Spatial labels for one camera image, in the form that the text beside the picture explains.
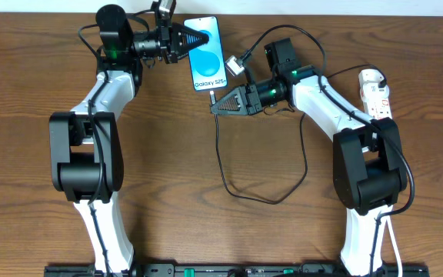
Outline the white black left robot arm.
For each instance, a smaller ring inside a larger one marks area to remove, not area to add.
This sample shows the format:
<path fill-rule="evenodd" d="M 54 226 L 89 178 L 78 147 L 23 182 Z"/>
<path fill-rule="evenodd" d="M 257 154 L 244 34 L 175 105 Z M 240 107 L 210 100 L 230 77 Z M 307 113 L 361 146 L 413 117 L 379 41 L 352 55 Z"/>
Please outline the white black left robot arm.
<path fill-rule="evenodd" d="M 102 40 L 91 53 L 96 83 L 68 112 L 49 118 L 52 183 L 82 217 L 95 252 L 85 267 L 46 268 L 56 276 L 138 276 L 135 250 L 122 220 L 118 192 L 124 161 L 117 121 L 142 86 L 143 68 L 156 61 L 173 64 L 208 43 L 207 35 L 173 22 L 176 3 L 154 1 L 150 28 L 140 12 L 128 14 L 119 5 L 104 5 L 93 26 Z"/>

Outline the blue Samsung Galaxy smartphone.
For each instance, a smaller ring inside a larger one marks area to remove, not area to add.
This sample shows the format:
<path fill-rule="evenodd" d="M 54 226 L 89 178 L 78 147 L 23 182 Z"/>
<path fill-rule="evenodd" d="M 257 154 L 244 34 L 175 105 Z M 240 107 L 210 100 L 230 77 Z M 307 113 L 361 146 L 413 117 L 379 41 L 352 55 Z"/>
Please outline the blue Samsung Galaxy smartphone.
<path fill-rule="evenodd" d="M 207 43 L 188 54 L 194 90 L 201 92 L 226 87 L 228 79 L 217 18 L 190 18 L 184 20 L 184 25 L 208 36 Z"/>

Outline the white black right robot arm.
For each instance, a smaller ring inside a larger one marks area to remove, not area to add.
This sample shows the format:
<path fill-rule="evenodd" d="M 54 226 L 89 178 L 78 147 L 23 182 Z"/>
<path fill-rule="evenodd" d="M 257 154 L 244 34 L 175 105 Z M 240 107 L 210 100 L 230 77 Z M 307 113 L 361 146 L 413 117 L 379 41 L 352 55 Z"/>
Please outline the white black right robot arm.
<path fill-rule="evenodd" d="M 388 97 L 388 86 L 377 69 L 359 75 L 361 111 L 337 93 L 322 70 L 303 66 L 286 38 L 265 46 L 271 78 L 249 79 L 221 99 L 212 98 L 210 111 L 220 115 L 256 115 L 280 101 L 311 118 L 331 139 L 333 186 L 346 208 L 345 243 L 341 264 L 351 276 L 384 276 L 381 259 L 384 229 L 398 195 L 413 190 L 411 169 L 401 149 L 398 126 L 389 115 L 376 117 L 373 101 Z"/>

